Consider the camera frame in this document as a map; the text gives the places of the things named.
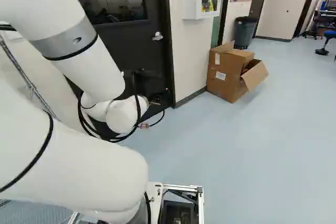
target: metal mesh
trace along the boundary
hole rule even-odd
[[[60,224],[71,214],[63,207],[11,201],[0,207],[0,224]]]

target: box flap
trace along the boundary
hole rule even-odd
[[[221,46],[212,48],[211,51],[218,52],[218,53],[228,52],[231,49],[233,49],[234,44],[235,44],[235,42],[231,41],[230,43],[225,43],[225,44],[222,44]]]
[[[251,63],[255,66],[242,75],[249,92],[268,77],[268,71],[261,60],[253,60]]]

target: door handle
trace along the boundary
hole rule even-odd
[[[155,36],[152,38],[152,41],[159,41],[161,39],[163,39],[163,36],[162,36],[162,34],[159,31],[157,31],[155,33]]]

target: baseboard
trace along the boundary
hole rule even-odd
[[[206,87],[201,88],[200,90],[197,90],[195,93],[192,93],[191,95],[187,96],[186,98],[183,98],[182,100],[178,101],[174,107],[174,109],[177,109],[178,107],[181,107],[182,105],[186,104],[187,102],[193,100],[195,97],[199,96],[200,94],[204,93],[206,90]]]
[[[256,39],[268,39],[268,40],[275,40],[275,41],[282,41],[282,42],[291,42],[292,39],[280,39],[280,38],[273,38],[273,37],[265,37],[265,36],[256,36]]]

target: metal frame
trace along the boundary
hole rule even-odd
[[[181,197],[181,195],[179,195],[180,192],[196,193],[197,195],[196,202],[187,199],[185,197],[182,198],[187,199],[198,206],[198,224],[204,224],[204,189],[202,186],[179,186],[179,185],[163,184],[163,190],[170,191],[173,194],[178,193],[176,195],[180,197]]]
[[[204,190],[202,186],[180,186],[149,182],[147,193],[150,199],[152,224],[160,224],[160,212],[163,206],[163,196],[169,191],[183,199],[192,202],[198,209],[198,224],[204,224]],[[184,197],[184,193],[196,194],[195,200]],[[73,212],[67,224],[77,224],[80,221],[81,214]]]

